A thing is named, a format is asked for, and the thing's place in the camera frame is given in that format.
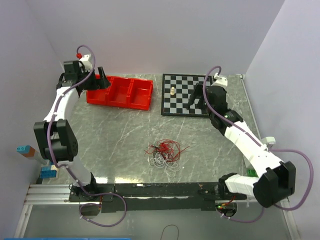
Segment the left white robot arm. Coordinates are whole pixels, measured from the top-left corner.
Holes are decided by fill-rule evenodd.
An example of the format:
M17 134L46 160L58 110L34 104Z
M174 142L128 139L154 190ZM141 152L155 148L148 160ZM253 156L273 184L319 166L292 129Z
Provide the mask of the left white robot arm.
M94 175L78 156L77 138L68 121L83 91L104 90L111 83L103 67L95 69L84 60L65 61L64 72L56 85L56 97L48 115L33 126L35 138L44 159L58 169L65 169L73 178L70 191L75 196L93 201L101 195Z

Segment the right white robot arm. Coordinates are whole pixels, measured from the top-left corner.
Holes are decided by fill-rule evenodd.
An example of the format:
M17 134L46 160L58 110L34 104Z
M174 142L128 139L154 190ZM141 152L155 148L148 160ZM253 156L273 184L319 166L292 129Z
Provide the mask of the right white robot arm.
M268 208L295 192L296 167L290 161L283 162L253 135L243 118L228 107L223 87L197 83L186 108L191 105L206 111L212 126L240 150L257 174L256 177L233 172L223 175L218 180L221 198L227 200L234 194L253 196Z

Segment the red three-compartment plastic tray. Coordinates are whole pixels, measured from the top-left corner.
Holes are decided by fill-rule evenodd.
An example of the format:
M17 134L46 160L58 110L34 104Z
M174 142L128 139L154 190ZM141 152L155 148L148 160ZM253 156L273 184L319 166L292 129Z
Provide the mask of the red three-compartment plastic tray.
M150 109L153 81L144 78L107 76L106 89L88 90L86 102L92 105L148 111Z

